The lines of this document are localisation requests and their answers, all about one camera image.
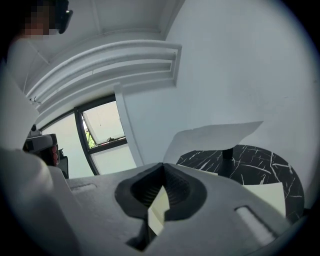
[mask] gray plastic device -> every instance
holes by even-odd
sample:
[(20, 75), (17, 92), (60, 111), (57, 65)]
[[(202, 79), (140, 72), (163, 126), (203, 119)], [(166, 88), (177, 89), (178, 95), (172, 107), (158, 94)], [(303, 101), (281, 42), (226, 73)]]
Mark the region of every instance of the gray plastic device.
[[(0, 186), (11, 210), (52, 255), (265, 255), (261, 248), (290, 227), (235, 181), (188, 167), (155, 163), (66, 180), (32, 154), (0, 154)], [(146, 209), (159, 186), (170, 210), (160, 235), (141, 249)]]

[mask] marble tabletop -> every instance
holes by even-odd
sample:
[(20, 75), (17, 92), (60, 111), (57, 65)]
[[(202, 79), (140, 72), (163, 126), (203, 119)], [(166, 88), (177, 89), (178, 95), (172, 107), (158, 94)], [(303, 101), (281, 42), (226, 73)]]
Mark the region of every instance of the marble tabletop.
[(177, 165), (217, 173), (242, 185), (283, 185), (286, 218), (294, 223), (304, 212), (304, 190), (295, 170), (277, 154), (260, 147), (236, 145), (233, 157), (223, 159), (222, 150), (191, 151)]

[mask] curved ceiling molding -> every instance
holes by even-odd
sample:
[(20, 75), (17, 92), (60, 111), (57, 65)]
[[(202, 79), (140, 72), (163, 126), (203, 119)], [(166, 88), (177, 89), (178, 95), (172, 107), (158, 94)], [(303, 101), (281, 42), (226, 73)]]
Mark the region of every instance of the curved ceiling molding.
[(147, 90), (142, 86), (146, 81), (158, 80), (172, 81), (174, 86), (181, 52), (181, 44), (158, 40), (130, 40), (95, 47), (57, 65), (31, 88), (27, 97), (36, 97), (40, 102), (39, 121), (76, 97), (93, 95), (102, 88), (113, 92), (113, 86), (119, 84)]

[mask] window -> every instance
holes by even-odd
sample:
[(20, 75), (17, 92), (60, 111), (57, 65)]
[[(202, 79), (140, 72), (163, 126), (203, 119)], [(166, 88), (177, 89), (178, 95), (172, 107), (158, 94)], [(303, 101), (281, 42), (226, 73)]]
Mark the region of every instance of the window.
[(84, 111), (82, 116), (84, 129), (90, 135), (88, 142), (92, 139), (95, 144), (90, 148), (125, 137), (115, 101)]
[(69, 178), (93, 176), (84, 151), (82, 150), (75, 115), (70, 114), (42, 130), (42, 134), (56, 134), (58, 148), (68, 157)]
[(42, 134), (56, 134), (59, 149), (68, 157), (70, 178), (137, 167), (114, 95), (75, 107), (40, 130)]
[(116, 97), (104, 97), (76, 108), (83, 150), (97, 174), (111, 174), (137, 167), (118, 113)]

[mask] window glass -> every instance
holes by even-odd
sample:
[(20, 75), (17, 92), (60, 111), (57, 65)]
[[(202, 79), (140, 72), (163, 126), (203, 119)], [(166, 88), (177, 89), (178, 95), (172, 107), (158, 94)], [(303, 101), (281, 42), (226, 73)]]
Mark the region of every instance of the window glass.
[(83, 119), (84, 129), (90, 133), (87, 140), (92, 138), (95, 145), (125, 136), (115, 101), (84, 111)]
[(79, 140), (75, 115), (71, 114), (52, 124), (42, 134), (56, 134), (58, 148), (68, 157), (69, 178), (93, 176)]
[(112, 174), (137, 167), (128, 144), (91, 155), (100, 174)]

